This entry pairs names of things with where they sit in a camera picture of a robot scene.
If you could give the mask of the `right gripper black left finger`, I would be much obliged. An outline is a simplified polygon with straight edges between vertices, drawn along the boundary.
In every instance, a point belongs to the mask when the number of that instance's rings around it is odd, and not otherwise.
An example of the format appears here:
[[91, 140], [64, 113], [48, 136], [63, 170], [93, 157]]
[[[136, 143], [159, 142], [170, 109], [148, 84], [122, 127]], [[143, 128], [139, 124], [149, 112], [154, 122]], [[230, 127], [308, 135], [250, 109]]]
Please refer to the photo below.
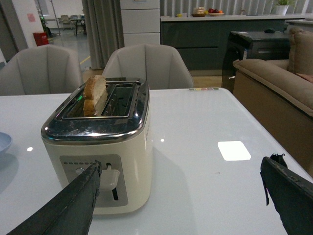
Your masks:
[[87, 235], [99, 195], [101, 163], [92, 163], [10, 235]]

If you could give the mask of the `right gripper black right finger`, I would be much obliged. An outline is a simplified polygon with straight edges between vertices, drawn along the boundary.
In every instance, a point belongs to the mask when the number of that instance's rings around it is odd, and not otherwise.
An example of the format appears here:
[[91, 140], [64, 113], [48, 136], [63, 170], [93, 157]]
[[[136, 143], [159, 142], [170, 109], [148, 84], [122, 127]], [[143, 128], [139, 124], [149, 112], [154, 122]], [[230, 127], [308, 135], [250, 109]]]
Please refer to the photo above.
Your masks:
[[263, 157], [260, 166], [266, 203], [271, 198], [289, 235], [313, 233], [313, 184], [288, 169], [284, 154]]

